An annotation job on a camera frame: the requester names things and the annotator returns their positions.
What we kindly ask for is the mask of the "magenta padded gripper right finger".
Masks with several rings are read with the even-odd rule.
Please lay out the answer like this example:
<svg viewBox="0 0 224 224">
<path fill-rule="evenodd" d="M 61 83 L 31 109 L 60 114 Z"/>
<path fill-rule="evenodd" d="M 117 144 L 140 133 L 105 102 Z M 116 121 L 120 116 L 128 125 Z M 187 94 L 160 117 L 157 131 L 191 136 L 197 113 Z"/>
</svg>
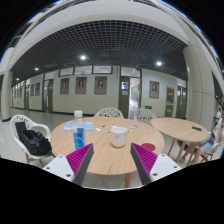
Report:
<svg viewBox="0 0 224 224">
<path fill-rule="evenodd" d="M 131 144 L 131 155 L 143 186 L 181 170 L 168 155 L 157 155 L 135 143 Z"/>
</svg>

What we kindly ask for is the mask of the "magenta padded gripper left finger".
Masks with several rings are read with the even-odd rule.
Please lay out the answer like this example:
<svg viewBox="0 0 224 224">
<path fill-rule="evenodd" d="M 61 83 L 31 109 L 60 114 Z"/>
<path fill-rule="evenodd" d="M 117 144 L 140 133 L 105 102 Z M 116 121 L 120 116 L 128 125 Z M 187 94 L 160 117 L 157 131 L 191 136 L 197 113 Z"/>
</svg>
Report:
<svg viewBox="0 0 224 224">
<path fill-rule="evenodd" d="M 88 144 L 67 156 L 58 155 L 44 170 L 81 186 L 93 154 L 93 144 Z"/>
</svg>

